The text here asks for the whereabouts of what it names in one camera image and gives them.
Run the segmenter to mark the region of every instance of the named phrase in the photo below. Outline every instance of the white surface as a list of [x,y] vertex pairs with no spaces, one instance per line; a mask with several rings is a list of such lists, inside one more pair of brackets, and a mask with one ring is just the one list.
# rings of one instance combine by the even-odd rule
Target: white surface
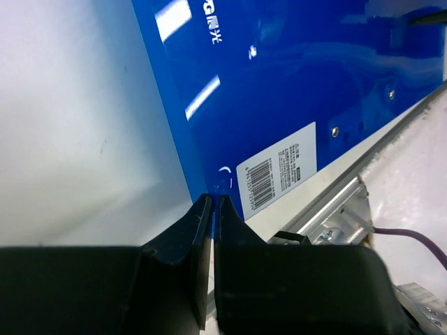
[[0,31],[0,244],[140,244],[177,220],[191,200],[131,2],[3,0]]
[[[447,253],[447,92],[362,173],[374,225],[406,228]],[[412,281],[447,300],[447,271],[419,242],[374,236],[374,247],[400,285]]]
[[244,217],[250,218],[316,173],[315,122],[248,158],[236,170]]

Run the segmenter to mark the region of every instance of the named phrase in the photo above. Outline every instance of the barcode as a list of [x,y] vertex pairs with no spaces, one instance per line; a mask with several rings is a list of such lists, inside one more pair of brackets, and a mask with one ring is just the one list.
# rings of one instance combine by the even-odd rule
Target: barcode
[[256,210],[274,197],[272,164],[267,159],[248,171],[251,209]]

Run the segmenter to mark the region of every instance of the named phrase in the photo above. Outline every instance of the white wall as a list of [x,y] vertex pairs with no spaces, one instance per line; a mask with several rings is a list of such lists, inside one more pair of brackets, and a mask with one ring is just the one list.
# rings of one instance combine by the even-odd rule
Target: white wall
[[0,31],[0,244],[140,244],[189,208],[129,0],[3,0]]

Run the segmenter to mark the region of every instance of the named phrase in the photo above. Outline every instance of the metal bracket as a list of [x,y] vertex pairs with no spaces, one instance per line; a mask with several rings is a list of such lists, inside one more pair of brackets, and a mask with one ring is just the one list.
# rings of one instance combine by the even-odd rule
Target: metal bracket
[[[307,236],[312,244],[359,244],[372,233],[368,192],[360,177],[335,196],[324,197],[288,229]],[[283,244],[278,238],[270,241]]]
[[397,286],[395,291],[424,334],[447,334],[447,306],[442,301],[416,283]]

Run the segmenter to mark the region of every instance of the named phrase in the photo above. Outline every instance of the cable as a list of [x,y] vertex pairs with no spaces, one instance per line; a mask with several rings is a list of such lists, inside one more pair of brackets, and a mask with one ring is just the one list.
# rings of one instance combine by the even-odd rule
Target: cable
[[428,248],[432,254],[440,261],[444,269],[447,270],[447,255],[439,248],[431,239],[422,235],[419,232],[408,229],[388,229],[388,228],[374,228],[374,233],[380,235],[395,235],[395,236],[407,236],[413,239],[417,239],[420,243]]

